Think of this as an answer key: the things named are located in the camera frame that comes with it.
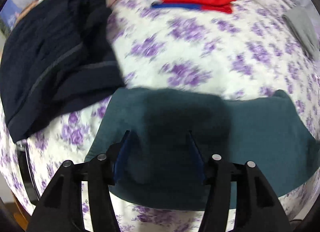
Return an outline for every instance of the gray cloth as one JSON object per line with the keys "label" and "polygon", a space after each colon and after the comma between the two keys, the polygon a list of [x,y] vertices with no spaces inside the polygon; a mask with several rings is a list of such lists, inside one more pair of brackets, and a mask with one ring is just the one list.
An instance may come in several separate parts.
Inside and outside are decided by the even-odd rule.
{"label": "gray cloth", "polygon": [[310,60],[320,58],[319,41],[308,14],[304,7],[296,6],[283,14],[288,27],[301,43],[301,46]]}

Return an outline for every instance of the bedsheet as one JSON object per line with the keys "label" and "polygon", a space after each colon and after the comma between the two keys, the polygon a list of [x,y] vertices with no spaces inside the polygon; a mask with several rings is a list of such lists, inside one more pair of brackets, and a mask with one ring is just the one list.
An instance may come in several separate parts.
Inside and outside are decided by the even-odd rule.
{"label": "bedsheet", "polygon": [[[108,39],[129,88],[170,87],[242,100],[283,89],[311,134],[319,138],[320,77],[281,18],[293,5],[290,0],[237,0],[234,13],[227,15],[150,9],[146,0],[118,0],[109,18]],[[64,160],[84,160],[109,100],[60,116],[27,140],[40,193]],[[0,115],[0,171],[32,214],[34,206],[22,183],[1,104]],[[305,184],[280,197],[289,218],[319,192],[319,179],[318,170]],[[86,183],[82,192],[84,223],[92,231]],[[111,200],[121,231],[197,231],[203,215],[136,206],[114,195]],[[227,230],[233,228],[235,218],[235,210],[229,212]]]}

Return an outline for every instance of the bed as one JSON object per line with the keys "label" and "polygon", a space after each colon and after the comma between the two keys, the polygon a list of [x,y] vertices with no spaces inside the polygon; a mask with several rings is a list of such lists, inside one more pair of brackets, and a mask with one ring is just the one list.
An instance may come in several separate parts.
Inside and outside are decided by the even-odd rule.
{"label": "bed", "polygon": [[[292,0],[237,0],[233,14],[185,9],[150,9],[146,0],[117,0],[108,19],[113,46],[128,87],[175,88],[248,100],[286,91],[316,138],[320,134],[320,77],[281,15]],[[110,97],[81,111],[60,116],[28,140],[31,171],[40,194],[64,160],[81,163],[104,116]],[[0,171],[28,213],[17,151],[0,104]],[[305,184],[279,198],[293,219],[320,190],[320,170]],[[92,231],[87,186],[82,209]],[[122,231],[197,231],[203,212],[156,210],[114,195],[111,200]],[[235,210],[229,211],[227,230]]]}

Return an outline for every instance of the blue gripper pad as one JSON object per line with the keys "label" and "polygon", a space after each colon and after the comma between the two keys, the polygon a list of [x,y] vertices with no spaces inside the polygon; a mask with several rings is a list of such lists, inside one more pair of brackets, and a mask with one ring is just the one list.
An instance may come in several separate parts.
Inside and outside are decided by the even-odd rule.
{"label": "blue gripper pad", "polygon": [[204,180],[205,180],[204,161],[203,161],[202,156],[199,152],[199,149],[196,145],[196,142],[192,137],[191,132],[188,132],[188,134],[186,136],[186,142],[187,142],[187,145],[189,145],[190,155],[191,155],[191,158],[193,159],[193,162],[196,166],[196,172],[198,174],[198,177],[201,180],[201,182],[204,182]]}
{"label": "blue gripper pad", "polygon": [[121,140],[121,149],[119,151],[117,160],[114,164],[114,181],[117,181],[122,177],[124,173],[124,168],[127,165],[127,161],[129,158],[130,150],[135,143],[138,142],[138,136],[134,131],[126,131],[122,140]]}

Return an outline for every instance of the purple flower pattern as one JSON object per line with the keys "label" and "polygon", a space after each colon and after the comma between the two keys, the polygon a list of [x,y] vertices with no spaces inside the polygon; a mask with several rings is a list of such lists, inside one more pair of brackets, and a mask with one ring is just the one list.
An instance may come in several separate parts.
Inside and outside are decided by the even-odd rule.
{"label": "purple flower pattern", "polygon": [[290,73],[292,79],[299,79],[299,69],[296,68],[295,63],[293,61],[288,62],[288,73]]}
{"label": "purple flower pattern", "polygon": [[281,16],[275,16],[275,18],[281,25],[284,25],[284,20],[282,19]]}
{"label": "purple flower pattern", "polygon": [[303,68],[302,68],[301,63],[297,61],[297,64],[298,64],[298,66],[299,66],[299,69],[301,69],[301,70],[302,70]]}
{"label": "purple flower pattern", "polygon": [[232,99],[232,100],[240,100],[241,98],[243,98],[243,96],[244,96],[244,90],[241,89],[241,90],[238,90],[235,93],[233,93],[230,96],[230,99]]}
{"label": "purple flower pattern", "polygon": [[248,11],[247,8],[245,8],[243,5],[235,4],[233,5],[234,8],[236,8],[238,11]]}
{"label": "purple flower pattern", "polygon": [[240,19],[240,15],[234,14],[233,15],[233,20],[238,21]]}
{"label": "purple flower pattern", "polygon": [[218,29],[222,32],[227,31],[228,33],[239,33],[240,29],[235,27],[233,24],[224,21],[224,20],[219,20],[217,22],[218,25]]}
{"label": "purple flower pattern", "polygon": [[253,73],[252,65],[245,63],[243,53],[238,54],[232,62],[232,70],[247,76],[252,76]]}
{"label": "purple flower pattern", "polygon": [[105,98],[104,100],[100,101],[99,107],[97,108],[96,111],[93,111],[91,113],[91,117],[98,117],[102,119],[104,117],[104,114],[106,113],[107,106],[110,102],[111,96]]}
{"label": "purple flower pattern", "polygon": [[50,179],[54,176],[55,171],[53,170],[53,163],[47,163],[47,171]]}
{"label": "purple flower pattern", "polygon": [[135,9],[138,6],[137,0],[123,0],[120,4],[129,9]]}
{"label": "purple flower pattern", "polygon": [[220,39],[215,39],[213,41],[206,42],[204,44],[203,52],[201,56],[207,56],[211,54],[217,47],[217,43],[220,42]]}
{"label": "purple flower pattern", "polygon": [[108,39],[113,43],[122,36],[128,36],[125,33],[134,28],[134,25],[128,26],[128,23],[127,19],[119,17],[116,12],[113,12],[108,18]]}
{"label": "purple flower pattern", "polygon": [[308,80],[308,85],[309,85],[309,89],[313,92],[313,82],[310,78],[310,76],[307,76],[307,80]]}
{"label": "purple flower pattern", "polygon": [[171,74],[167,83],[172,87],[197,87],[211,78],[210,71],[204,71],[190,61],[167,63],[162,66],[160,74]]}
{"label": "purple flower pattern", "polygon": [[21,190],[24,188],[23,184],[19,181],[17,174],[11,173],[11,180],[13,187],[21,193]]}
{"label": "purple flower pattern", "polygon": [[305,65],[305,67],[306,67],[307,69],[309,69],[309,63],[310,63],[310,61],[309,61],[308,59],[306,59],[306,57],[303,58],[303,63],[304,63],[304,65]]}
{"label": "purple flower pattern", "polygon": [[283,55],[283,52],[275,44],[270,43],[269,47],[273,48],[275,56],[281,57]]}
{"label": "purple flower pattern", "polygon": [[267,26],[265,23],[264,23],[264,21],[259,21],[259,23],[261,24],[261,26],[268,32],[268,33],[270,33],[271,31],[270,31],[270,26]]}
{"label": "purple flower pattern", "polygon": [[34,134],[36,138],[35,146],[37,149],[44,151],[48,147],[48,139],[40,131]]}
{"label": "purple flower pattern", "polygon": [[304,113],[304,110],[306,109],[306,104],[303,103],[301,100],[297,100],[295,103],[296,109],[297,109],[297,113],[299,115]]}
{"label": "purple flower pattern", "polygon": [[253,55],[252,55],[253,59],[270,67],[270,65],[271,65],[270,57],[271,56],[267,52],[267,50],[263,47],[262,42],[260,42],[260,41],[247,42],[246,44],[248,46],[249,51],[251,51],[253,53]]}
{"label": "purple flower pattern", "polygon": [[297,47],[297,48],[301,48],[301,44],[298,40],[293,40],[293,44]]}
{"label": "purple flower pattern", "polygon": [[59,169],[59,167],[61,166],[62,162],[54,162],[54,166],[57,169]]}
{"label": "purple flower pattern", "polygon": [[311,77],[312,77],[312,80],[314,81],[314,82],[317,82],[317,78],[316,78],[316,76],[312,73],[311,74]]}
{"label": "purple flower pattern", "polygon": [[136,72],[132,71],[124,77],[124,82],[127,86],[131,86],[132,80],[135,78]]}
{"label": "purple flower pattern", "polygon": [[121,232],[134,232],[134,225],[119,225]]}
{"label": "purple flower pattern", "polygon": [[278,31],[282,30],[281,27],[279,26],[279,24],[277,24],[274,20],[270,21],[270,25],[272,25],[273,28],[275,28]]}
{"label": "purple flower pattern", "polygon": [[307,88],[307,99],[308,99],[309,101],[311,101],[311,94],[310,94],[310,92],[309,92],[309,88]]}
{"label": "purple flower pattern", "polygon": [[268,11],[268,9],[259,8],[257,9],[257,14],[267,17],[268,15],[270,15],[270,12]]}
{"label": "purple flower pattern", "polygon": [[167,22],[172,29],[169,35],[177,40],[199,41],[203,40],[208,30],[204,25],[199,25],[196,18],[184,19],[177,17]]}
{"label": "purple flower pattern", "polygon": [[8,151],[1,148],[1,155],[0,155],[0,165],[5,167],[7,164],[11,162],[11,157]]}
{"label": "purple flower pattern", "polygon": [[3,118],[3,122],[2,122],[2,125],[3,125],[3,132],[5,133],[6,137],[9,138],[10,137],[10,134],[9,134],[9,129],[7,128],[7,125],[5,123],[5,118]]}
{"label": "purple flower pattern", "polygon": [[89,212],[89,201],[85,200],[85,202],[82,203],[82,212],[86,214]]}
{"label": "purple flower pattern", "polygon": [[31,171],[32,173],[36,173],[36,166],[34,161],[31,161]]}
{"label": "purple flower pattern", "polygon": [[282,12],[285,13],[287,11],[287,9],[284,7],[284,5],[280,5]]}
{"label": "purple flower pattern", "polygon": [[313,114],[314,114],[314,115],[318,115],[318,109],[317,109],[316,106],[313,106],[313,107],[312,107],[312,110],[313,110]]}
{"label": "purple flower pattern", "polygon": [[272,97],[274,90],[272,87],[262,86],[262,87],[260,87],[259,93],[261,96]]}
{"label": "purple flower pattern", "polygon": [[275,14],[279,13],[279,9],[277,8],[276,5],[271,4],[269,7],[270,7],[270,10],[273,11]]}
{"label": "purple flower pattern", "polygon": [[313,127],[313,117],[312,117],[311,112],[309,112],[309,115],[308,115],[308,117],[307,117],[306,127],[308,128],[309,132],[310,132],[311,134],[313,134],[313,132],[314,132],[314,127]]}
{"label": "purple flower pattern", "polygon": [[18,165],[19,162],[18,162],[18,155],[17,155],[17,149],[15,148],[14,149],[14,152],[12,154],[12,161],[14,164]]}
{"label": "purple flower pattern", "polygon": [[134,205],[132,211],[138,212],[137,216],[132,219],[133,221],[138,220],[143,223],[153,223],[163,227],[170,227],[177,219],[175,211],[171,210],[150,209]]}
{"label": "purple flower pattern", "polygon": [[284,77],[285,83],[287,84],[287,91],[289,94],[293,93],[293,84],[292,82],[289,80],[289,78],[287,76]]}
{"label": "purple flower pattern", "polygon": [[143,43],[134,42],[130,55],[146,57],[153,60],[159,53],[164,51],[165,42],[156,42],[156,34],[148,37]]}
{"label": "purple flower pattern", "polygon": [[140,12],[141,18],[151,18],[151,19],[157,19],[159,16],[166,14],[166,12],[162,11],[161,9],[151,9],[144,7],[143,9],[138,9]]}
{"label": "purple flower pattern", "polygon": [[60,138],[71,145],[75,145],[77,150],[79,150],[82,149],[84,135],[88,131],[89,126],[85,126],[79,122],[78,112],[73,112],[68,117],[68,124],[62,124]]}
{"label": "purple flower pattern", "polygon": [[251,27],[251,31],[254,32],[258,36],[263,36],[263,30],[260,28],[258,23],[254,23]]}
{"label": "purple flower pattern", "polygon": [[43,177],[41,177],[40,190],[41,190],[42,193],[43,193],[44,190],[46,189],[47,184],[48,184],[47,180],[44,179]]}

